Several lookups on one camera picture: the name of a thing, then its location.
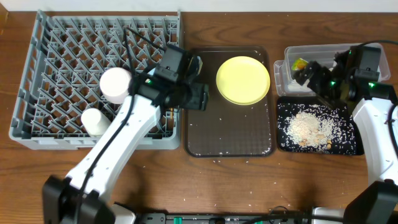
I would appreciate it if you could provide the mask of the green orange snack wrapper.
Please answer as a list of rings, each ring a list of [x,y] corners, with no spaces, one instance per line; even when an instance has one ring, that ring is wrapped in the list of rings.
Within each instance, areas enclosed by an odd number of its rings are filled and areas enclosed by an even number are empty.
[[[298,58],[291,66],[293,71],[298,71],[304,69],[308,65],[308,61],[303,58]]]

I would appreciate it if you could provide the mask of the yellow round plate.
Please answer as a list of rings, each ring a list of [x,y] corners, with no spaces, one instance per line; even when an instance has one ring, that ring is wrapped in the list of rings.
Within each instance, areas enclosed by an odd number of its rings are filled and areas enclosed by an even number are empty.
[[[216,73],[220,94],[236,105],[253,105],[269,92],[271,79],[267,68],[248,56],[227,59]]]

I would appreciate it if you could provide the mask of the pink white bowl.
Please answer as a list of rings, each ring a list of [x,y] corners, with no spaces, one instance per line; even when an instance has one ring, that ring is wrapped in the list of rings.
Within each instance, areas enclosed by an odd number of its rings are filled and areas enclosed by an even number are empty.
[[[106,100],[113,104],[123,104],[128,96],[132,75],[129,71],[114,67],[105,71],[99,81],[99,87]]]

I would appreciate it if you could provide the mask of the white paper cup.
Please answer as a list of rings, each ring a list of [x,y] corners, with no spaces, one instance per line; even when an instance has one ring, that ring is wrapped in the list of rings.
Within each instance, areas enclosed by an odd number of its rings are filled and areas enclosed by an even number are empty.
[[[96,108],[84,110],[81,115],[81,122],[83,123],[86,132],[91,137],[96,138],[100,138],[111,124],[110,120]]]

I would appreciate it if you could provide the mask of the white paper napkin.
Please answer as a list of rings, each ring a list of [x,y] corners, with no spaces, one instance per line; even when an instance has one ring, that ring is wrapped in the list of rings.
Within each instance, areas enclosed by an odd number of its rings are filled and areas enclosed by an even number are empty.
[[[304,83],[304,85],[300,85],[295,80],[287,85],[288,91],[291,93],[310,93],[312,90],[307,87],[308,81]]]

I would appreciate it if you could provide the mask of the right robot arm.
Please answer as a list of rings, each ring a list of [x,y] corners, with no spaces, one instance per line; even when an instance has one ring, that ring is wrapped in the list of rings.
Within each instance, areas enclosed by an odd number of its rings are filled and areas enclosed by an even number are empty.
[[[382,50],[372,42],[337,53],[335,66],[310,61],[293,79],[315,92],[330,108],[344,103],[351,109],[361,135],[368,167],[369,186],[333,217],[329,210],[312,220],[340,223],[397,223],[397,94],[392,85],[379,82]]]

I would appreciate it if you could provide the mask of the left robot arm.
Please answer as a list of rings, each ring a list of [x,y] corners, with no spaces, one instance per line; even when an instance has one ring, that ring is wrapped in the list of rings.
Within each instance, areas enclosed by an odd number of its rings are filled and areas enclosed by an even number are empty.
[[[42,187],[45,223],[135,223],[137,215],[110,196],[127,161],[169,108],[206,109],[207,84],[197,83],[201,58],[168,45],[161,62],[132,73],[129,94],[96,145],[64,179]]]

